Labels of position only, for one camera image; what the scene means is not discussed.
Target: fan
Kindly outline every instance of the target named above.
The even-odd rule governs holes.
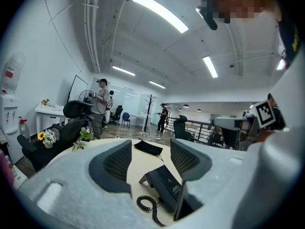
[[[91,103],[92,100],[93,100],[93,92],[90,90],[83,91],[78,97],[78,101],[83,101],[88,104]]]

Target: sunflower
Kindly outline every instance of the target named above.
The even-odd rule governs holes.
[[[39,140],[42,140],[42,139],[44,138],[44,136],[45,136],[44,132],[40,132],[40,133],[38,134],[38,139],[39,139]]]

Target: phone cord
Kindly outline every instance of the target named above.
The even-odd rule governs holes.
[[[145,205],[143,205],[141,203],[142,200],[148,200],[152,203],[152,208],[146,207]],[[150,197],[150,196],[139,196],[137,198],[137,205],[144,211],[146,212],[150,212],[152,210],[152,219],[154,220],[154,222],[156,222],[159,226],[161,227],[166,227],[166,225],[162,224],[158,217],[157,217],[157,203],[156,201]]]

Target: coat rack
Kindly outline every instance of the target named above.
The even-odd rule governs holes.
[[[155,97],[152,96],[152,94],[149,96],[149,102],[145,99],[145,101],[148,103],[148,111],[147,111],[147,116],[146,116],[146,122],[145,122],[145,127],[144,127],[144,132],[146,132],[146,127],[147,127],[147,122],[148,122],[148,115],[149,115],[149,110],[151,108],[152,103],[154,102],[153,99]]]

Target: whiteboard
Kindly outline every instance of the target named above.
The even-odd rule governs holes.
[[[88,88],[88,84],[76,75],[74,77],[74,81],[69,93],[68,102],[73,100],[78,100],[80,94],[83,91],[87,90],[87,88]]]

